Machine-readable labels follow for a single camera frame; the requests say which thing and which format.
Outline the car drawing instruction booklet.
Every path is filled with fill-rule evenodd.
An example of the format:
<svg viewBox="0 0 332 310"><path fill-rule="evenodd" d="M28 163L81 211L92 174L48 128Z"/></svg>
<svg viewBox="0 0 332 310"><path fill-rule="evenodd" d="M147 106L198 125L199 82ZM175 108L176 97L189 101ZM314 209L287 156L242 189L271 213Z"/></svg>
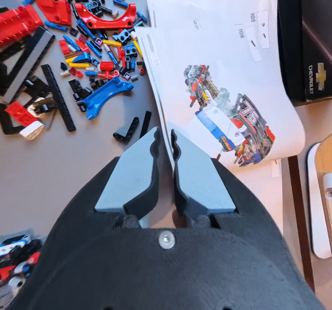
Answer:
<svg viewBox="0 0 332 310"><path fill-rule="evenodd" d="M178 130L238 177L283 234L281 159L305 144L287 97L279 57L254 61L246 43L225 31L207 44L203 31L138 31L168 154Z"/></svg>

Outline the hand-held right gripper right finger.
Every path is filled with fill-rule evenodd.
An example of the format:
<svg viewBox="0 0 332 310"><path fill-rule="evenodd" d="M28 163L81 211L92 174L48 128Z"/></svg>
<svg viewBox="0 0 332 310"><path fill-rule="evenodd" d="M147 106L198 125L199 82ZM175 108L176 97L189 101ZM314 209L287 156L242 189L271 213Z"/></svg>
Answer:
<svg viewBox="0 0 332 310"><path fill-rule="evenodd" d="M175 205L179 215L233 213L236 206L211 157L172 129Z"/></svg>

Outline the toy brick car model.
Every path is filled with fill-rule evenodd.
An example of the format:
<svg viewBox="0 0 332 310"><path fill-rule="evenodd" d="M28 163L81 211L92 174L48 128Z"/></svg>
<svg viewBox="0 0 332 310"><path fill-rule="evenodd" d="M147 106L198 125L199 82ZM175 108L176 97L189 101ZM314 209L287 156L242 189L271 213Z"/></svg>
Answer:
<svg viewBox="0 0 332 310"><path fill-rule="evenodd" d="M21 234L1 241L0 283L1 298L14 298L31 276L40 256L43 242L29 234Z"/></svg>

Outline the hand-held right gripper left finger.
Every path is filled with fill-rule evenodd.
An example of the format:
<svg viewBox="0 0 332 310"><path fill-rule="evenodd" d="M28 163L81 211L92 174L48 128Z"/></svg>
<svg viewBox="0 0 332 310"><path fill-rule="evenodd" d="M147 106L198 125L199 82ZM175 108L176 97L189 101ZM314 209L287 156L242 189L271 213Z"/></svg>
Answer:
<svg viewBox="0 0 332 310"><path fill-rule="evenodd" d="M123 152L95 205L97 212L143 219L155 208L159 194L160 142L160 128L154 127Z"/></svg>

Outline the dark toy set box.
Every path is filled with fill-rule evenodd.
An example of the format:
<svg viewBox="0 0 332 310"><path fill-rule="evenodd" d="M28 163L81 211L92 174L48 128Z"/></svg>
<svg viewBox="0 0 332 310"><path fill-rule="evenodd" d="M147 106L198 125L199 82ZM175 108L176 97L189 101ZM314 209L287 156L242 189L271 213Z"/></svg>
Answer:
<svg viewBox="0 0 332 310"><path fill-rule="evenodd" d="M284 87L305 105L332 96L332 0L278 0L278 39Z"/></svg>

